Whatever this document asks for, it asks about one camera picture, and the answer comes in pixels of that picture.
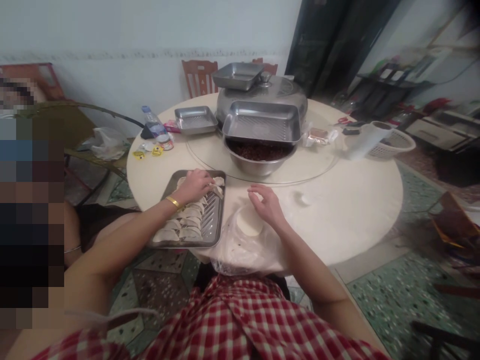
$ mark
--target paper towel roll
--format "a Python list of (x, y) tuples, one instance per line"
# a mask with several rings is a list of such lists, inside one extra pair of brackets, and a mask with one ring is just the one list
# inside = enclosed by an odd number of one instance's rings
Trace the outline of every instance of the paper towel roll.
[(384, 122), (372, 121), (361, 127), (360, 135), (352, 146), (347, 150), (346, 157), (349, 160), (358, 160), (365, 157), (380, 140), (392, 133), (392, 127)]

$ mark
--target rectangular metal tray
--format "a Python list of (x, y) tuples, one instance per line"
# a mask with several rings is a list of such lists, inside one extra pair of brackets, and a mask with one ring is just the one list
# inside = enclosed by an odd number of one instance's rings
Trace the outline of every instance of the rectangular metal tray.
[(232, 140), (263, 140), (279, 145), (296, 144), (302, 136), (296, 106), (254, 101), (233, 102), (222, 131)]
[[(177, 189), (177, 183), (180, 178), (187, 176), (188, 170), (178, 170), (173, 173), (168, 185), (163, 192), (162, 199), (165, 199)], [(214, 247), (220, 240), (222, 234), (222, 219), (224, 217), (224, 200), (227, 192), (227, 175), (219, 170), (207, 170), (212, 178), (222, 177), (225, 186), (221, 186), (223, 190), (223, 199), (220, 199), (213, 192), (209, 192), (206, 196), (208, 205), (200, 222), (200, 232), (202, 241), (161, 241), (149, 242), (148, 246), (153, 249), (206, 249)]]
[(175, 118), (180, 132), (184, 135), (212, 133), (219, 124), (208, 106), (175, 109)]
[(248, 91), (257, 82), (263, 70), (263, 64), (231, 62), (215, 71), (211, 77), (219, 88)]

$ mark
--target stainless steel pot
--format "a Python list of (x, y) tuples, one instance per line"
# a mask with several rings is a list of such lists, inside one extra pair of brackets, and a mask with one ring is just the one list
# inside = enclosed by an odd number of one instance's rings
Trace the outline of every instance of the stainless steel pot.
[(285, 162), (285, 160), (291, 158), (293, 154), (295, 154), (295, 151), (297, 150), (297, 146), (292, 146), (291, 152), (287, 156), (281, 159), (274, 160), (274, 161), (254, 161), (254, 160), (248, 160), (234, 153), (227, 145), (227, 140), (225, 136), (223, 136), (223, 145), (225, 146), (227, 151), (230, 153), (231, 160), (233, 161), (233, 163), (236, 165), (237, 168), (242, 170), (244, 173), (255, 175), (255, 176), (270, 175), (279, 167), (281, 167), (282, 164)]

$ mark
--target small jar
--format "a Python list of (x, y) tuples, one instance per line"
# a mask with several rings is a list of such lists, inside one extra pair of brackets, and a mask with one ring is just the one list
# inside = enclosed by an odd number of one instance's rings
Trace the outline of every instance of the small jar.
[(160, 142), (160, 146), (165, 151), (172, 150), (174, 148), (174, 142), (169, 138), (167, 141)]

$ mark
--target white basket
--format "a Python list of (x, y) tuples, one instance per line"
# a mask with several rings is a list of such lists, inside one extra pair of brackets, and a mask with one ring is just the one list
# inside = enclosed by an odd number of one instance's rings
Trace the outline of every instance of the white basket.
[(396, 154), (406, 153), (415, 149), (416, 146), (415, 141), (410, 136), (397, 129), (393, 129), (390, 137), (384, 140), (388, 141), (392, 146), (379, 142), (370, 150), (368, 155), (381, 159), (391, 159)]

